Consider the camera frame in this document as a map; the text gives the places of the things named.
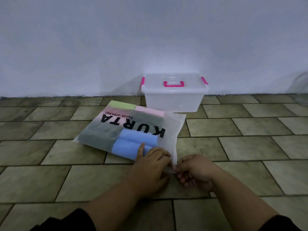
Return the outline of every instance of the pink handle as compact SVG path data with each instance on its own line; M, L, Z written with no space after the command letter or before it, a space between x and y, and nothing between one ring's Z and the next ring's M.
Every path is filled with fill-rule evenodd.
M142 77L142 79L141 79L141 85L140 85L140 90L141 90L142 85L144 85L144 80L145 80L145 78Z
M184 82L180 81L181 85L167 85L167 81L164 81L165 87L184 87Z
M204 82L206 85L209 85L208 82L205 80L204 77L201 77L201 79L203 80L203 82Z

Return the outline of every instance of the translucent bag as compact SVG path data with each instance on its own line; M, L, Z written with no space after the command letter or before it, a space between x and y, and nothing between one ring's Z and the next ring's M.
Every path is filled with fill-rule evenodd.
M136 159L137 150L144 142L144 154L153 147L163 147L176 164L176 140L185 117L111 101L74 141L132 160Z

